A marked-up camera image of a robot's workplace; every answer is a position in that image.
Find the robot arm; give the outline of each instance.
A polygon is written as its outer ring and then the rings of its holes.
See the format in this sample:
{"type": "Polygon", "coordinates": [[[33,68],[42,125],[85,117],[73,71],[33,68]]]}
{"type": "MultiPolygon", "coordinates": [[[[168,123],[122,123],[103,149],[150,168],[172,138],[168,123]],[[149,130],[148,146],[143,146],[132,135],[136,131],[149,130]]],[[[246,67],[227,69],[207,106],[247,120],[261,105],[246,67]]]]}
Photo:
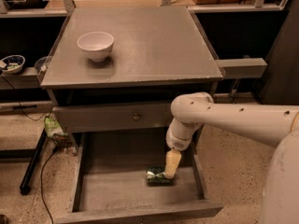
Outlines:
{"type": "Polygon", "coordinates": [[[299,106],[214,104],[204,92],[180,95],[171,104],[174,116],[166,135],[165,177],[173,178],[180,151],[204,124],[276,147],[292,130],[299,128],[299,106]]]}

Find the beige floor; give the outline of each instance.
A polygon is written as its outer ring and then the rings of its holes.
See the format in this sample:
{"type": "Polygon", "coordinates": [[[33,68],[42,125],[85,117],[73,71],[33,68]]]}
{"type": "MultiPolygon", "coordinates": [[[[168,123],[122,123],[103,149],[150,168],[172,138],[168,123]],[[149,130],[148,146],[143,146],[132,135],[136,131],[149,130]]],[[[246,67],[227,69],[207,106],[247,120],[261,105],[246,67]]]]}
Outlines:
{"type": "MultiPolygon", "coordinates": [[[[35,119],[45,110],[26,110],[35,119]]],[[[43,119],[32,121],[22,112],[0,113],[0,149],[33,148],[43,130],[43,119]]],[[[0,214],[9,223],[50,223],[40,195],[40,171],[53,148],[48,142],[41,153],[28,195],[20,194],[19,186],[28,162],[0,161],[0,214]]],[[[263,183],[274,149],[249,139],[212,127],[205,127],[198,144],[198,153],[210,199],[222,202],[224,208],[213,218],[167,223],[257,223],[263,183]]],[[[77,157],[58,151],[45,168],[44,194],[54,219],[68,211],[77,157]]]]}

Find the drawer knob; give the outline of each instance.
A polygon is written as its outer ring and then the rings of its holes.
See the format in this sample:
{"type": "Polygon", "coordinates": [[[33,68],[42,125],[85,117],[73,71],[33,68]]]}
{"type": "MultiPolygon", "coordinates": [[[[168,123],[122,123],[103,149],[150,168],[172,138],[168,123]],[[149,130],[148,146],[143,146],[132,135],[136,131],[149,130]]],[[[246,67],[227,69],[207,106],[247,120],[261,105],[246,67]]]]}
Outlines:
{"type": "Polygon", "coordinates": [[[139,121],[141,119],[141,116],[138,113],[134,113],[133,120],[139,121]]]}

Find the bowl of food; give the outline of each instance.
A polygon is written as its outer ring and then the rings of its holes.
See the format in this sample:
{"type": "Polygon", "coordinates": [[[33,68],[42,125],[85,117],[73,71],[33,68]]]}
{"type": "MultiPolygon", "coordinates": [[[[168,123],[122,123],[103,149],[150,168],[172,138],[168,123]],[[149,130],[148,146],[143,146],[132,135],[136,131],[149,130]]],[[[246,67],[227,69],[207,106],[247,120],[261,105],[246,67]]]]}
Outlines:
{"type": "Polygon", "coordinates": [[[95,62],[102,62],[112,52],[114,37],[105,32],[91,32],[82,35],[77,44],[86,57],[95,62]]]}
{"type": "Polygon", "coordinates": [[[11,55],[3,58],[0,62],[0,69],[3,73],[19,73],[25,63],[25,58],[21,55],[11,55]]]}

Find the gray table surface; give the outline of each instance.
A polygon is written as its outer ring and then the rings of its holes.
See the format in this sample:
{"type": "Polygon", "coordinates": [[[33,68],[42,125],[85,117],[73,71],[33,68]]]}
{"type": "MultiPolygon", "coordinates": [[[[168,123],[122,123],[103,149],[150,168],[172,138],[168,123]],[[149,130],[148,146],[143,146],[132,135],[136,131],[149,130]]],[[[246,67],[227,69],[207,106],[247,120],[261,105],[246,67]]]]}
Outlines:
{"type": "Polygon", "coordinates": [[[45,89],[150,86],[221,80],[219,67],[186,7],[75,8],[49,69],[45,89]],[[78,38],[103,31],[111,55],[95,63],[78,38]]]}

